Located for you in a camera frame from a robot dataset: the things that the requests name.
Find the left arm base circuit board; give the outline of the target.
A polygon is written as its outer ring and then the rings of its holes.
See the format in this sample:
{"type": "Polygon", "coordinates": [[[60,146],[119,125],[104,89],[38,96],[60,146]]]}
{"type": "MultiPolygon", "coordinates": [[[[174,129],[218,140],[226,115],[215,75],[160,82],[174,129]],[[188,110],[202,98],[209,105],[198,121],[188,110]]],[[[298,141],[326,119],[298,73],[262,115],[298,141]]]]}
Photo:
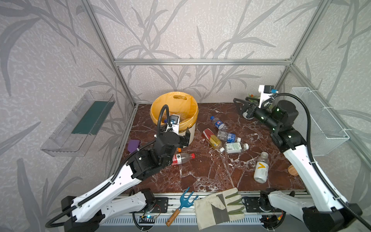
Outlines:
{"type": "Polygon", "coordinates": [[[139,225],[154,225],[157,222],[157,219],[159,218],[160,214],[148,214],[148,215],[142,215],[138,218],[138,224],[139,225]]]}

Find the white jar yellow V label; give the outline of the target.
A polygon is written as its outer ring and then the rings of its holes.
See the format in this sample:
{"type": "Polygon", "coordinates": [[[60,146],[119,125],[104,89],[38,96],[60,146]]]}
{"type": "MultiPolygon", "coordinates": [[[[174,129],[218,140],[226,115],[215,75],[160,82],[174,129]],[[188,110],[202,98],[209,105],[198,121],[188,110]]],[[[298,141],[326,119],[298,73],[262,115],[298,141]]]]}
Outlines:
{"type": "Polygon", "coordinates": [[[268,178],[269,166],[265,162],[258,161],[254,172],[254,180],[258,183],[265,183],[268,178]]]}

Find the small Pepsi bottle blue cap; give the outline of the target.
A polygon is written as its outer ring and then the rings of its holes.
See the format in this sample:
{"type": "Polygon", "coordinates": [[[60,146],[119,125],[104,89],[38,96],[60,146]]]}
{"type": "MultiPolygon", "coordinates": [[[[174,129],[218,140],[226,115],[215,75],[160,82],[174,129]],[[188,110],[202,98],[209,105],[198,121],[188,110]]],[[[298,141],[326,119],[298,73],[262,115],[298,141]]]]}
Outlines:
{"type": "Polygon", "coordinates": [[[217,117],[214,117],[214,116],[211,116],[210,117],[210,120],[212,122],[212,124],[219,130],[219,131],[228,131],[228,127],[226,126],[226,124],[221,121],[219,118],[217,117]]]}

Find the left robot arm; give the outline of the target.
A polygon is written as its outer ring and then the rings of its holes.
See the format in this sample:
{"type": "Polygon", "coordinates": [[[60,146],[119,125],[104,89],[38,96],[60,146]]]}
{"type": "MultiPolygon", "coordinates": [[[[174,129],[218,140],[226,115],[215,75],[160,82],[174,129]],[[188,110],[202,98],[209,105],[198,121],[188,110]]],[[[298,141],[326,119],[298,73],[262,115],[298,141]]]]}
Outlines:
{"type": "Polygon", "coordinates": [[[159,132],[156,139],[129,154],[114,174],[91,191],[67,196],[62,212],[50,219],[46,228],[63,227],[66,232],[94,232],[100,225],[121,213],[141,211],[154,204],[154,196],[144,190],[131,197],[116,197],[170,166],[178,148],[189,145],[191,133],[159,132]]]}

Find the red label bottle red cap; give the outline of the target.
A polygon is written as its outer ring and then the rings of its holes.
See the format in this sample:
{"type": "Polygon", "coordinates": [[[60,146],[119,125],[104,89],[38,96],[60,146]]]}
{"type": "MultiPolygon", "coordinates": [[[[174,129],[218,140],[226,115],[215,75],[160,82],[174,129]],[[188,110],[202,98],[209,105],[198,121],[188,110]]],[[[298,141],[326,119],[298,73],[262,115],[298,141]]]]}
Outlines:
{"type": "Polygon", "coordinates": [[[173,162],[172,162],[172,166],[177,166],[177,165],[180,165],[180,164],[184,164],[192,159],[195,158],[195,154],[194,153],[191,153],[191,154],[188,154],[188,153],[178,153],[176,155],[173,156],[173,162]]]}

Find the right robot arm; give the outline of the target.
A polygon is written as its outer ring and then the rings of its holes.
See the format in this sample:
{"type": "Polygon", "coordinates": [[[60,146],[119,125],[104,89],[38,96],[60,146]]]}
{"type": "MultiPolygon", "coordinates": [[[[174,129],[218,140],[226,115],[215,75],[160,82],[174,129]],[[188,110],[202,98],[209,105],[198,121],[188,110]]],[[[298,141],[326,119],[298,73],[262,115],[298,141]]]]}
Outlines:
{"type": "Polygon", "coordinates": [[[311,116],[304,102],[297,100],[307,117],[307,134],[304,138],[293,128],[299,112],[290,101],[280,100],[272,110],[267,99],[258,104],[255,98],[233,100],[239,114],[245,119],[257,119],[271,131],[273,143],[284,154],[298,172],[300,178],[309,190],[311,199],[304,201],[282,193],[271,191],[267,194],[271,207],[279,208],[304,222],[311,232],[338,232],[349,227],[355,220],[361,222],[367,229],[370,224],[362,218],[362,210],[358,204],[350,203],[331,183],[324,174],[311,150],[311,116]]]}

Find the clear bottle blue label white cap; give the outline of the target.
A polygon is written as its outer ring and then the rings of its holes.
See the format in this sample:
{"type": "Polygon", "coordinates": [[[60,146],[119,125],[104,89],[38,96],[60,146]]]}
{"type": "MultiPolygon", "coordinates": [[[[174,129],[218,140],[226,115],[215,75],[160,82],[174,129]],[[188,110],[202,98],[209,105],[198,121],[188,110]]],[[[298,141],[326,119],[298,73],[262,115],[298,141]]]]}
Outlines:
{"type": "Polygon", "coordinates": [[[217,137],[219,138],[219,140],[224,141],[226,143],[241,142],[240,137],[236,136],[233,133],[229,133],[229,132],[226,132],[226,131],[219,130],[218,133],[217,133],[217,137]]]}

